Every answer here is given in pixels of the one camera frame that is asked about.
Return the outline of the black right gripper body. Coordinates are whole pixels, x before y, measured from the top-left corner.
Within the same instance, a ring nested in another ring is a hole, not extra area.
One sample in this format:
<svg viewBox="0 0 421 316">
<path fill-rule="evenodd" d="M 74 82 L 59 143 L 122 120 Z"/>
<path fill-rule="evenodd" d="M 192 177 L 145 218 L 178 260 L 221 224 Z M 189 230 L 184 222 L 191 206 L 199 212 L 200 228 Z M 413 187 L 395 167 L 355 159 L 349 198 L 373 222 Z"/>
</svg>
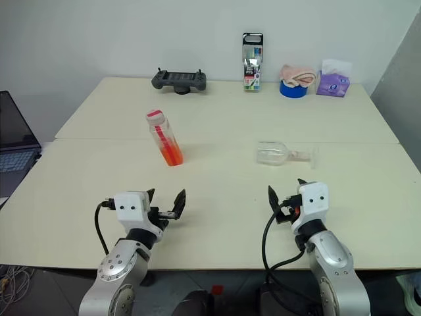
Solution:
<svg viewBox="0 0 421 316">
<path fill-rule="evenodd" d="M 296 194 L 283 200 L 281 204 L 275 208 L 276 222 L 294 223 L 300 216 L 302 206 L 302 195 Z"/>
</svg>

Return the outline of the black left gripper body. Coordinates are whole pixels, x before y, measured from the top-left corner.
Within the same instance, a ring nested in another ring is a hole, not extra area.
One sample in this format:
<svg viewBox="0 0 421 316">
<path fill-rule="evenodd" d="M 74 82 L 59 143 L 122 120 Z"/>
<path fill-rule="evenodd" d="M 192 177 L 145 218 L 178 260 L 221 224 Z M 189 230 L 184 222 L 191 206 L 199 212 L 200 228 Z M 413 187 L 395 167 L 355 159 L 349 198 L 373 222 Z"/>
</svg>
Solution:
<svg viewBox="0 0 421 316">
<path fill-rule="evenodd" d="M 147 214 L 149 221 L 161 230 L 165 230 L 169 220 L 178 220 L 178 213 L 174 211 L 159 211 L 158 207 L 151 207 Z"/>
</svg>

